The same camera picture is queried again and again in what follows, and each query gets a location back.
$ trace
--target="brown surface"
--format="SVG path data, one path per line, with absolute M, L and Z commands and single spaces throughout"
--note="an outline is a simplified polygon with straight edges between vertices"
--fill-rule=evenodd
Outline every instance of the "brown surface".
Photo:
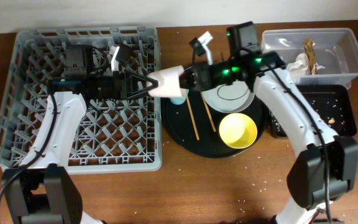
M 358 21 L 257 26 L 259 35 L 268 29 L 306 27 L 349 27 L 358 40 Z M 220 52 L 227 57 L 224 26 L 163 28 L 158 30 L 163 68 L 188 63 L 188 42 L 207 30 L 214 36 L 210 44 L 214 57 L 220 58 Z M 0 102 L 14 38 L 14 34 L 0 34 Z M 349 94 L 358 127 L 358 78 Z M 163 141 L 169 143 L 163 147 L 163 165 L 156 172 L 73 176 L 85 210 L 108 223 L 219 223 L 270 218 L 286 204 L 289 193 L 285 177 L 295 161 L 287 140 L 274 139 L 265 132 L 252 149 L 227 159 L 196 156 L 173 142 L 164 129 Z M 358 172 L 354 191 L 332 208 L 334 217 L 358 223 Z M 5 201 L 1 220 L 11 222 Z

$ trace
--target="gray dish rack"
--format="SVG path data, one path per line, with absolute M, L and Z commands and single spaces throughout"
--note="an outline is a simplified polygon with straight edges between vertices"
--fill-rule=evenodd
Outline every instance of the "gray dish rack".
M 94 27 L 27 30 L 18 33 L 0 110 L 0 166 L 17 167 L 35 141 L 47 106 L 45 81 L 61 74 L 65 47 L 103 49 L 126 44 L 134 50 L 126 68 L 147 75 L 160 69 L 156 28 Z M 94 51 L 95 66 L 102 63 Z M 105 75 L 111 74 L 107 69 Z M 69 174 L 158 170 L 162 164 L 160 99 L 92 101 L 75 134 Z

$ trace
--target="black tray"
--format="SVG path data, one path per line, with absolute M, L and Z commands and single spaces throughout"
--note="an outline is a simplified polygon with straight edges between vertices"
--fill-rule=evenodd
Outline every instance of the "black tray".
M 329 124 L 340 136 L 354 136 L 357 133 L 351 102 L 347 89 L 342 85 L 299 85 L 299 91 L 311 107 L 328 124 L 331 118 L 335 123 Z M 275 138 L 286 138 L 283 128 L 273 114 L 272 135 Z
M 201 98 L 201 93 L 189 92 L 188 97 L 200 137 L 199 141 L 197 141 L 194 133 L 187 103 L 184 102 L 181 105 L 174 105 L 168 98 L 161 98 L 163 124 L 172 139 L 179 143 L 179 145 L 190 152 L 209 158 L 235 156 L 252 146 L 245 149 L 233 149 L 225 145 L 218 132 L 220 122 L 228 114 L 220 113 L 209 107 L 211 117 L 216 127 L 216 132 L 214 133 Z M 255 140 L 255 142 L 257 142 L 267 125 L 269 110 L 255 97 L 249 107 L 240 113 L 250 116 L 255 121 L 258 129 L 257 139 Z

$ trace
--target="black round tray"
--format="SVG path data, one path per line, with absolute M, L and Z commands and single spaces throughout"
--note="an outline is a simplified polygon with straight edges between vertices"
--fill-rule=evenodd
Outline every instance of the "black round tray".
M 225 145 L 218 132 L 222 119 L 228 114 L 220 113 L 208 106 L 216 128 L 216 132 L 214 133 L 201 98 L 201 93 L 189 92 L 188 97 L 200 137 L 199 141 L 196 139 L 187 103 L 184 102 L 181 105 L 174 105 L 169 98 L 161 98 L 163 124 L 172 139 L 179 143 L 179 145 L 190 152 L 209 158 L 235 156 L 252 146 L 245 149 L 233 149 Z M 258 129 L 258 135 L 255 140 L 255 142 L 257 142 L 265 130 L 269 110 L 255 97 L 248 108 L 240 113 L 250 116 L 255 121 Z

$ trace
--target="white wall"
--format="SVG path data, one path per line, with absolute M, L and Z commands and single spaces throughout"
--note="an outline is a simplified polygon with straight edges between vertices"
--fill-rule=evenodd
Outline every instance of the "white wall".
M 0 32 L 358 19 L 358 0 L 0 0 Z

